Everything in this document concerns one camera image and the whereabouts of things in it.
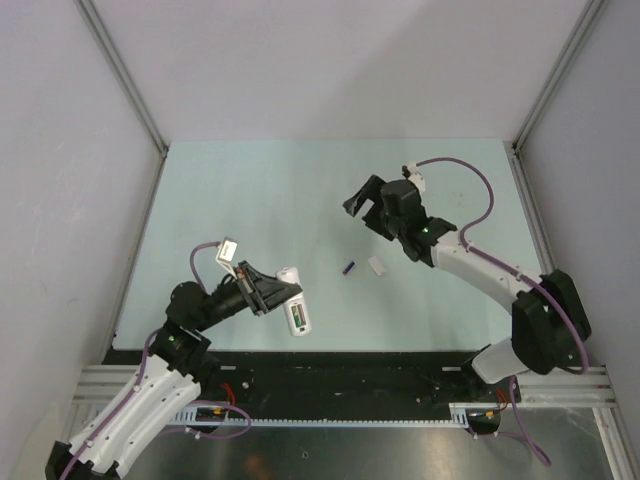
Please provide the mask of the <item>white remote control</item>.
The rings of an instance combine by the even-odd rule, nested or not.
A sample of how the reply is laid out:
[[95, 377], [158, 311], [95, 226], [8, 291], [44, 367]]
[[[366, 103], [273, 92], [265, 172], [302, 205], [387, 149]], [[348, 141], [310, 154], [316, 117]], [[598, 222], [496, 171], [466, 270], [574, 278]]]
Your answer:
[[[276, 273], [280, 281], [300, 287], [299, 271], [296, 267], [285, 267]], [[312, 331], [308, 307], [302, 292], [297, 293], [284, 303], [285, 315], [292, 336], [301, 337]]]

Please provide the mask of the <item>green battery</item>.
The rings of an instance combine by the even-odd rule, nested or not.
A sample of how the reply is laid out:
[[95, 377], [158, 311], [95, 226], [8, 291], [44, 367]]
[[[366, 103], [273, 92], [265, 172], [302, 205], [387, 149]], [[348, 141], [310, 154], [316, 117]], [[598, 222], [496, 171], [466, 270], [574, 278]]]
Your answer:
[[307, 325], [304, 315], [304, 309], [300, 304], [296, 304], [291, 307], [291, 310], [294, 318], [295, 328], [298, 331], [304, 331]]

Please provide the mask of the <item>white battery cover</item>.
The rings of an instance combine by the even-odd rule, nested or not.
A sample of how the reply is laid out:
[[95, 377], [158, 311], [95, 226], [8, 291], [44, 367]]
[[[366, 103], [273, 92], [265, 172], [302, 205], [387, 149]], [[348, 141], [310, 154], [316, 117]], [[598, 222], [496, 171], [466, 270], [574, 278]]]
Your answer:
[[378, 276], [383, 276], [387, 273], [386, 267], [376, 256], [370, 257], [368, 259], [368, 264]]

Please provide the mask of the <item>blue battery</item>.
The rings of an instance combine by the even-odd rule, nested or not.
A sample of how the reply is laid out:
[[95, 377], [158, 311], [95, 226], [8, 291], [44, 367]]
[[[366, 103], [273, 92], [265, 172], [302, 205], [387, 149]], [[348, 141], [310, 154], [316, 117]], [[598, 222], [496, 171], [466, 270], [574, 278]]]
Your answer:
[[355, 267], [355, 262], [351, 261], [347, 264], [347, 266], [342, 270], [342, 275], [346, 276], [350, 273], [350, 271]]

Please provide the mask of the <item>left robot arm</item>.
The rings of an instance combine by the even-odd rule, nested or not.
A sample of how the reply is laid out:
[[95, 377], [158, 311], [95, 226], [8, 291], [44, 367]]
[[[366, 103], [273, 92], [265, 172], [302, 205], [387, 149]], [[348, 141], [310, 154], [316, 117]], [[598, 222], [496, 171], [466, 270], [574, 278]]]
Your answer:
[[102, 412], [68, 442], [55, 442], [48, 479], [122, 479], [175, 415], [221, 387], [219, 362], [204, 331], [248, 309], [286, 314], [300, 303], [297, 268], [263, 274], [242, 261], [213, 291], [196, 279], [177, 285], [166, 321], [145, 341], [135, 373]]

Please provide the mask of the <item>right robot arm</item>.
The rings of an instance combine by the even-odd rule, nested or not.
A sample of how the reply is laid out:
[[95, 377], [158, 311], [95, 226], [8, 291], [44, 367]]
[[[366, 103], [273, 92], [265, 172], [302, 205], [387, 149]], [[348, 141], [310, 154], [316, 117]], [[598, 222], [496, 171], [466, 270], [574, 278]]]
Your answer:
[[469, 399], [486, 400], [499, 381], [513, 375], [546, 375], [572, 355], [588, 367], [584, 343], [591, 326], [564, 271], [528, 275], [463, 243], [454, 224], [427, 214], [418, 187], [408, 179], [386, 182], [373, 175], [343, 208], [356, 216], [366, 202], [372, 205], [362, 219], [370, 230], [398, 241], [412, 261], [466, 281], [510, 314], [510, 336], [477, 352], [461, 376]]

